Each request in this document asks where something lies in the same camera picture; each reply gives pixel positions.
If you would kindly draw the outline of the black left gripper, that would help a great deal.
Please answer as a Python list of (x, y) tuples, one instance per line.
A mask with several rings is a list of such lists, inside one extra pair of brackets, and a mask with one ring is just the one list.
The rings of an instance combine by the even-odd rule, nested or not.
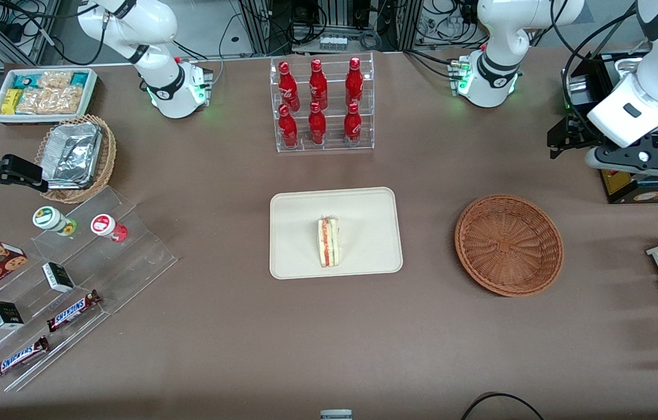
[(550, 159), (556, 159), (570, 149), (593, 147), (584, 157), (588, 167), (658, 177), (658, 149), (649, 146), (617, 148), (601, 145), (602, 136), (592, 134), (575, 117), (564, 117), (548, 130)]

